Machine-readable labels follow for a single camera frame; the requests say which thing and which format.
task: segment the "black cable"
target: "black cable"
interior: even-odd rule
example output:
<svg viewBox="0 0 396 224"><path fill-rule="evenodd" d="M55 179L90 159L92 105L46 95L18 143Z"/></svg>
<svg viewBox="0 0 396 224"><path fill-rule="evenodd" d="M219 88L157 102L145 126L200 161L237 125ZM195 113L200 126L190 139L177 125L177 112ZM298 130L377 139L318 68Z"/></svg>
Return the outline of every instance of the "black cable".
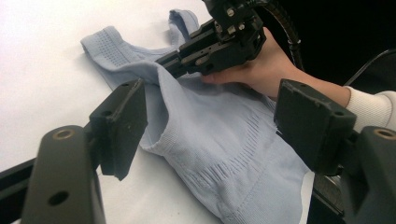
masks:
<svg viewBox="0 0 396 224"><path fill-rule="evenodd" d="M396 49L387 49L381 52L380 54L376 55L374 58L368 61L361 69L359 69L359 71L346 82L345 86L349 86L350 84L352 84L352 82L355 81L355 79L358 78L372 63L376 62L378 59L384 56L390 55L395 52Z"/></svg>
<svg viewBox="0 0 396 224"><path fill-rule="evenodd" d="M286 33L289 42L289 50L294 65L304 71L303 59L300 53L301 39L286 10L276 0L249 0L248 7L263 7L279 22Z"/></svg>

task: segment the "white table surface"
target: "white table surface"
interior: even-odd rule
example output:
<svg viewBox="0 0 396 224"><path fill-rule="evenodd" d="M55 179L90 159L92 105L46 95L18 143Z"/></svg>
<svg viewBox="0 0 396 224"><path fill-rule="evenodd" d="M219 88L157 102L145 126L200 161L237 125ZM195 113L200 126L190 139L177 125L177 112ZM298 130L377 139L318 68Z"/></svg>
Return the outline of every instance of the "white table surface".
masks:
<svg viewBox="0 0 396 224"><path fill-rule="evenodd" d="M131 44L165 48L173 8L210 19L201 0L0 1L0 172L34 158L45 133L85 126L111 93L81 38L114 25ZM123 181L99 179L107 223L221 223L163 158L145 151L137 150ZM302 192L304 217L311 189Z"/></svg>

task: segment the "light blue garment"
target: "light blue garment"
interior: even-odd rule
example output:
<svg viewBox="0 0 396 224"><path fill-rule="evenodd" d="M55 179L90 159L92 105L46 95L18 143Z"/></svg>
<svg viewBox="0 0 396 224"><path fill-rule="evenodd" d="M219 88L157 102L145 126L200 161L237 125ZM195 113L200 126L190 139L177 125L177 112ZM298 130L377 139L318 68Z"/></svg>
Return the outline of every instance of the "light blue garment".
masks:
<svg viewBox="0 0 396 224"><path fill-rule="evenodd" d="M129 45L108 27L81 43L111 88L146 81L148 127L140 146L164 156L192 194L224 223L298 223L307 167L279 136L274 104L237 84L209 85L199 74L174 79L154 61L198 28L172 10L172 47Z"/></svg>

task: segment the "finger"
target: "finger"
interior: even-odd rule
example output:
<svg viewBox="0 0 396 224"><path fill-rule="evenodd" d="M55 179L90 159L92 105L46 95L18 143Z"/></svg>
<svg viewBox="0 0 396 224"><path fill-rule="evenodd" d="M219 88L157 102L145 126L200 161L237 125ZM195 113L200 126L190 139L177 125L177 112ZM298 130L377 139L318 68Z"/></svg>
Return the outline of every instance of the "finger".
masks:
<svg viewBox="0 0 396 224"><path fill-rule="evenodd" d="M262 29L264 30L264 34L265 34L265 36L266 37L270 37L270 38L274 38L274 36L272 35L272 33L271 33L271 31L270 30L268 30L268 28L267 27L262 27Z"/></svg>
<svg viewBox="0 0 396 224"><path fill-rule="evenodd" d="M212 73L207 76L202 76L202 81L205 83L223 84L229 82L244 82L243 81L243 66L239 65L225 69L221 72Z"/></svg>

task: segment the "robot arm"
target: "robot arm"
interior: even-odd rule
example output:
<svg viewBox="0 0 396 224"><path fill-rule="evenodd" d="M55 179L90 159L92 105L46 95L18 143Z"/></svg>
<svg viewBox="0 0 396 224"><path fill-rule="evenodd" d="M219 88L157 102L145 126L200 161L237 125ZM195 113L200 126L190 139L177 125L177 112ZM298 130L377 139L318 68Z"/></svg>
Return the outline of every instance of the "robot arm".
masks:
<svg viewBox="0 0 396 224"><path fill-rule="evenodd" d="M264 7L285 30L293 61L303 70L300 39L286 11L272 0L204 0L212 20L191 34L191 40L157 60L174 77L200 72L207 75L253 60L265 42L256 7Z"/></svg>

